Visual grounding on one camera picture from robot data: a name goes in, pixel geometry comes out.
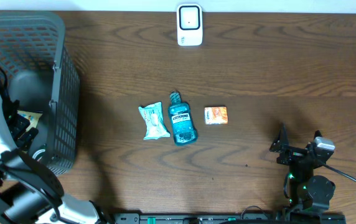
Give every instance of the small orange and white package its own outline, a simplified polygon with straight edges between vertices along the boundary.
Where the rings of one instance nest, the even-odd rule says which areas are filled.
[[[228,113],[226,106],[211,106],[204,108],[205,124],[227,124]]]

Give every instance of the gray plastic basket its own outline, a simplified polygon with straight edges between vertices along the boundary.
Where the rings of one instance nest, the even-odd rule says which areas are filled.
[[[64,40],[63,20],[51,12],[0,13],[0,66],[9,80],[13,82],[25,70],[45,72],[53,78],[49,87],[39,86],[50,89],[50,99],[43,102],[47,131],[39,130],[46,141],[40,162],[57,175],[70,170],[75,160],[80,91],[80,79]]]

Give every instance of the wood grain surface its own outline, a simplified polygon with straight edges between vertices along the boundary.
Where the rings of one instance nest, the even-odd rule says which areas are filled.
[[[269,152],[279,124],[303,147],[332,139],[328,164],[356,177],[356,15],[204,13],[204,40],[179,47],[176,14],[57,12],[81,76],[78,158],[65,192],[109,211],[241,212],[280,209],[287,166]],[[138,107],[169,93],[189,103],[199,140],[144,141]],[[205,106],[229,123],[207,126]],[[356,183],[335,182],[331,212],[356,223]]]

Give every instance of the white wall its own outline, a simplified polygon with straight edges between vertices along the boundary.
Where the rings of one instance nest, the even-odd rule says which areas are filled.
[[[356,0],[0,0],[0,9],[172,12],[180,3],[198,3],[205,12],[356,13]]]

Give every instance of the blue liquid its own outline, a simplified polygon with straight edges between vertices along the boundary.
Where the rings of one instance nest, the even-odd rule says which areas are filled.
[[[196,142],[197,131],[193,126],[189,105],[181,102],[179,93],[176,91],[171,93],[170,99],[171,106],[168,108],[168,116],[175,144],[183,146]]]

